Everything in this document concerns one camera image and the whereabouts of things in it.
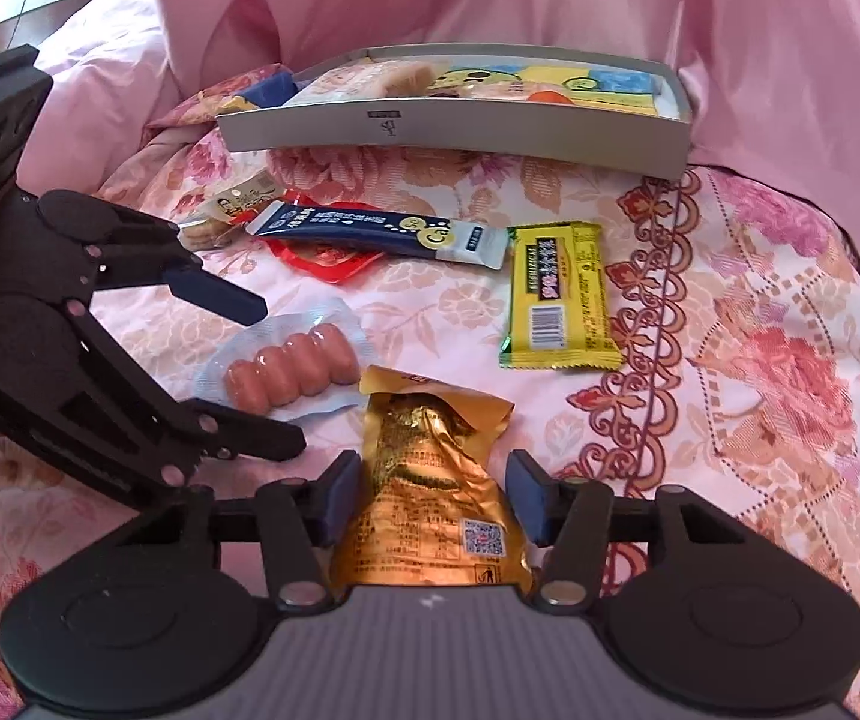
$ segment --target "floral pattern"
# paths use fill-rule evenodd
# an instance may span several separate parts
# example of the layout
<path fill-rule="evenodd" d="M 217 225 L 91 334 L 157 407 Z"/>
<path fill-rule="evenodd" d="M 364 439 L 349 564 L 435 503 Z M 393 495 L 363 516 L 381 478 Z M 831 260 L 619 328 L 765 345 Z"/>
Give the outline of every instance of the floral pattern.
<path fill-rule="evenodd" d="M 200 93 L 154 131 L 207 127 L 216 101 L 254 80 L 248 74 Z M 623 495 L 687 485 L 860 603 L 860 277 L 843 234 L 809 205 L 705 167 L 671 183 L 417 148 L 229 154 L 215 131 L 153 149 L 124 165 L 104 196 L 178 218 L 269 170 L 324 202 L 493 224 L 599 220 L 610 333 L 625 354 L 624 367 L 608 372 L 500 370 L 507 269 L 385 258 L 334 288 L 290 271 L 257 241 L 204 260 L 263 295 L 270 313 L 299 311 L 336 290 L 388 365 L 513 401 L 490 460 L 498 480 L 508 450 L 522 447 L 551 473 L 601 479 Z M 201 362 L 236 332 L 162 288 L 101 293 L 94 310 L 176 396 L 188 394 Z M 336 413 L 313 424 L 307 450 L 287 464 L 212 461 L 195 481 L 244 496 L 282 476 L 313 478 L 340 450 L 358 446 L 361 432 L 359 410 Z M 129 514 L 1 442 L 0 610 L 39 572 Z M 245 557 L 228 556 L 224 569 L 244 584 L 254 574 Z M 644 570 L 639 545 L 614 545 L 604 592 Z M 0 718 L 18 704 L 0 663 Z M 860 670 L 847 705 L 860 717 Z"/>

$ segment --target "green and yellow wrapper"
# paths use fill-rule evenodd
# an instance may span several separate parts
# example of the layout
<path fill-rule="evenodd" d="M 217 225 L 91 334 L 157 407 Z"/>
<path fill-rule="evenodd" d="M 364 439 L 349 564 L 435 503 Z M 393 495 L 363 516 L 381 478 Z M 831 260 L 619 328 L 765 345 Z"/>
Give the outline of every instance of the green and yellow wrapper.
<path fill-rule="evenodd" d="M 513 276 L 502 367 L 623 365 L 609 337 L 600 232 L 589 221 L 510 228 Z"/>

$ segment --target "sausage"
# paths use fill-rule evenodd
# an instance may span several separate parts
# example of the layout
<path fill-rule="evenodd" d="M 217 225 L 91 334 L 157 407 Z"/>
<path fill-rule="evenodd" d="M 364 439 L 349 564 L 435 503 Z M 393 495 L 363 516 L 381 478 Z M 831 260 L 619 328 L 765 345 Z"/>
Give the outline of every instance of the sausage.
<path fill-rule="evenodd" d="M 330 380 L 334 384 L 359 382 L 359 360 L 343 331 L 335 324 L 324 322 L 310 331 L 310 338 L 323 353 L 330 367 Z"/>
<path fill-rule="evenodd" d="M 274 408 L 292 403 L 300 396 L 300 383 L 289 354 L 279 346 L 264 346 L 256 353 L 260 382 Z"/>
<path fill-rule="evenodd" d="M 289 354 L 300 392 L 304 395 L 318 395 L 330 384 L 330 367 L 316 343 L 306 333 L 293 333 L 283 343 Z"/>
<path fill-rule="evenodd" d="M 236 408 L 246 413 L 265 416 L 269 411 L 269 398 L 260 381 L 255 362 L 236 360 L 223 378 L 226 392 Z"/>

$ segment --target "yellow snack package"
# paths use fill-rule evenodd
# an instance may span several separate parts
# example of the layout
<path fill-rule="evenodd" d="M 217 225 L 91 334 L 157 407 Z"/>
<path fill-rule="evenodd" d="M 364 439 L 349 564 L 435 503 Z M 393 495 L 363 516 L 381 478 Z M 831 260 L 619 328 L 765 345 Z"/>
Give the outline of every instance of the yellow snack package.
<path fill-rule="evenodd" d="M 519 584 L 526 537 L 486 473 L 513 403 L 371 365 L 359 382 L 364 485 L 359 514 L 332 556 L 350 584 Z"/>
<path fill-rule="evenodd" d="M 558 221 L 510 228 L 510 328 L 500 365 L 617 370 L 609 337 L 600 225 Z"/>

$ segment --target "qr code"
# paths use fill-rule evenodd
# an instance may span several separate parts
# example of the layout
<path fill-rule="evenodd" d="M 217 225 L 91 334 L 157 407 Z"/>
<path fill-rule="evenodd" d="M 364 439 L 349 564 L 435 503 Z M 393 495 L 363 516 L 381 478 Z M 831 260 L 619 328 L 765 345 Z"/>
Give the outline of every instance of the qr code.
<path fill-rule="evenodd" d="M 503 528 L 495 522 L 465 519 L 460 520 L 460 524 L 463 528 L 463 549 L 467 555 L 507 556 Z"/>

